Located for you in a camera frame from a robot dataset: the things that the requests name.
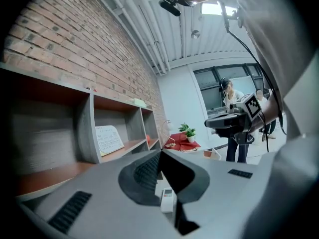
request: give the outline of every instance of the white wall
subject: white wall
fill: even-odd
[[[170,133],[178,133],[180,124],[185,122],[196,129],[196,141],[206,148],[210,142],[210,130],[204,125],[208,116],[206,109],[202,109],[202,96],[198,95],[194,73],[187,66],[182,66],[158,77],[158,82],[166,119],[176,128]]]
[[[196,129],[196,141],[203,149],[226,144],[228,139],[212,135],[211,129],[204,125],[208,115],[193,71],[212,66],[243,63],[254,63],[254,60],[252,58],[227,58],[197,62],[174,68],[166,75],[158,77],[166,119],[170,120],[176,128],[170,133],[178,133],[180,124],[185,122]]]

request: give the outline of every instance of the black pants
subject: black pants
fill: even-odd
[[[233,138],[228,138],[228,148],[226,161],[235,162],[235,155],[238,144]],[[248,153],[248,145],[239,146],[238,163],[246,163],[246,157]]]
[[[275,127],[276,127],[276,120],[266,125],[266,132],[271,134],[275,130]]]

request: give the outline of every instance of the green plant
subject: green plant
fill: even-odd
[[[196,131],[196,129],[194,129],[194,128],[187,129],[186,136],[187,137],[195,136],[196,135],[195,131]]]
[[[187,131],[189,129],[189,126],[187,124],[180,124],[181,127],[179,127],[179,132],[184,132],[184,131]]]

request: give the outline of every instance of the paper sign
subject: paper sign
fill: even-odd
[[[124,147],[119,133],[114,126],[96,126],[95,132],[102,157]]]

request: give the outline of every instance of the red object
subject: red object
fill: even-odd
[[[173,143],[174,141],[171,139],[168,139],[167,142],[164,145],[165,149],[174,149],[174,150],[180,150],[180,151],[188,151],[191,149],[200,148],[201,146],[195,141],[190,143],[187,140],[187,136],[185,135],[185,132],[183,133],[175,133],[170,136],[172,139],[175,140],[175,146],[173,147],[166,147],[167,144]]]

